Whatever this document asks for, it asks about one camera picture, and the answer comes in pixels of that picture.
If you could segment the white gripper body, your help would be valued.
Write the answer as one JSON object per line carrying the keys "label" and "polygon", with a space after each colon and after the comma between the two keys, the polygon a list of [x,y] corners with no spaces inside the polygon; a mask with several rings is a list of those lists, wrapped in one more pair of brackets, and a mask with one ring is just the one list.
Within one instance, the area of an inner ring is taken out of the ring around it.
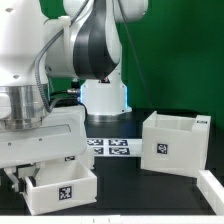
{"label": "white gripper body", "polygon": [[61,159],[87,149],[83,106],[55,108],[39,128],[8,131],[0,123],[0,168]]}

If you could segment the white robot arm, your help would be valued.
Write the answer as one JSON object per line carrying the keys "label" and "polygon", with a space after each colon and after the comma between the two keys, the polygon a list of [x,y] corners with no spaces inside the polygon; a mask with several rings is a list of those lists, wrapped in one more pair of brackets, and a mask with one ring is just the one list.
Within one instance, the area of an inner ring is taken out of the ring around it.
{"label": "white robot arm", "polygon": [[52,77],[103,80],[121,60],[116,25],[141,18],[145,1],[63,0],[67,14],[45,17],[39,0],[0,0],[0,169],[17,192],[41,166],[86,151],[86,108],[53,99]]}

